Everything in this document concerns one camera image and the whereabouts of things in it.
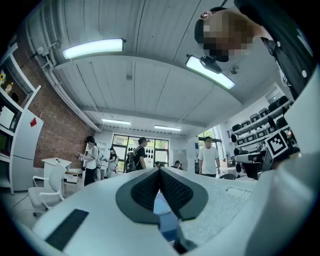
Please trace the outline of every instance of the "black panel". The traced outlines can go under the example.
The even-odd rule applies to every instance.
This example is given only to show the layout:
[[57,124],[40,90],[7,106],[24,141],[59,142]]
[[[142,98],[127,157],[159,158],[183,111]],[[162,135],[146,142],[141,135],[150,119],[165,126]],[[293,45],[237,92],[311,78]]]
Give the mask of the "black panel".
[[73,210],[45,241],[54,248],[62,251],[88,214],[89,212],[84,210]]
[[208,193],[201,185],[164,167],[154,168],[123,184],[115,200],[132,221],[159,226],[160,218],[153,213],[159,189],[174,214],[183,221],[197,217],[208,201]]
[[199,184],[162,167],[160,188],[174,214],[182,221],[197,217],[208,202],[208,192]]
[[132,199],[140,206],[154,211],[155,199],[159,191],[158,172],[154,172],[138,184],[134,185],[131,190]]
[[128,181],[115,194],[115,201],[120,211],[133,222],[160,226],[159,216],[153,213],[157,195],[155,191],[159,190],[158,170],[154,168]]

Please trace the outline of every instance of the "black mesh panel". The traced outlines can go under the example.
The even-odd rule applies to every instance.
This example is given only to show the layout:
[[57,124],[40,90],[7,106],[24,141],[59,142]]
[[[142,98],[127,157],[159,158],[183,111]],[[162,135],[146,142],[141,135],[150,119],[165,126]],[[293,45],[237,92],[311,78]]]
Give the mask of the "black mesh panel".
[[180,218],[178,211],[192,199],[192,189],[164,171],[160,171],[160,189],[171,210]]
[[132,199],[149,211],[154,211],[154,204],[159,191],[158,171],[136,184],[131,190]]

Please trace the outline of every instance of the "red brick wall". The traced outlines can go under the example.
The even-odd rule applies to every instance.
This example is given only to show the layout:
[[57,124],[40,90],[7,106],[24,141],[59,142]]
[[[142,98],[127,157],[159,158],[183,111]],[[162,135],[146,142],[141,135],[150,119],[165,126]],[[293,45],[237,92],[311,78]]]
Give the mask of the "red brick wall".
[[34,167],[44,167],[41,159],[58,157],[71,161],[71,168],[80,168],[81,163],[75,155],[85,152],[85,138],[94,135],[95,131],[65,104],[37,61],[29,58],[32,53],[23,26],[17,33],[17,44],[18,49],[13,55],[18,65],[35,88],[41,85],[29,106],[29,110],[44,121],[35,150]]

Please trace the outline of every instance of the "white table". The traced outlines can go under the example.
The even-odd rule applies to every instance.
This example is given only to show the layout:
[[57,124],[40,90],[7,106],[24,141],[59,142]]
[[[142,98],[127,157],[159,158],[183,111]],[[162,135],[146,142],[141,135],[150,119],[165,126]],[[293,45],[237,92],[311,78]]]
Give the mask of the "white table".
[[[57,163],[61,164],[67,171],[70,169],[70,164],[72,163],[70,161],[67,161],[58,157],[42,159],[41,161],[44,162],[44,171],[43,171],[44,178],[50,177],[51,171],[53,170],[53,168]],[[44,187],[51,188],[48,180],[44,180]]]
[[218,174],[216,176],[216,178],[219,178],[222,175],[225,174],[233,174],[235,176],[235,178],[238,177],[238,175],[240,176],[246,176],[246,174],[241,170],[241,172],[237,172],[236,167],[220,167],[220,174]]

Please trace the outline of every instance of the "ceiling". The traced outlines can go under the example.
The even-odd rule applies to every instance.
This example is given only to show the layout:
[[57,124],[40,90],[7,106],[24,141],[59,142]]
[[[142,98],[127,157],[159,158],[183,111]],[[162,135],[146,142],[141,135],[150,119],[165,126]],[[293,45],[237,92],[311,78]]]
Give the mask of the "ceiling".
[[[53,72],[68,96],[95,124],[102,125],[101,118],[109,115],[132,120],[132,129],[154,131],[156,123],[182,128],[180,134],[190,137],[263,96],[265,88],[274,83],[270,75],[278,69],[260,39],[247,55],[219,63],[235,83],[230,90],[186,68],[187,54],[197,58],[203,54],[194,40],[196,20],[221,2],[49,1],[51,12],[48,3],[40,7],[28,19],[27,30],[34,49],[48,48],[47,35],[61,42],[49,55],[55,62]],[[52,22],[44,22],[43,14],[51,15]],[[114,38],[126,40],[124,51],[74,60],[62,56],[67,48]],[[239,67],[236,75],[230,73],[234,65]]]

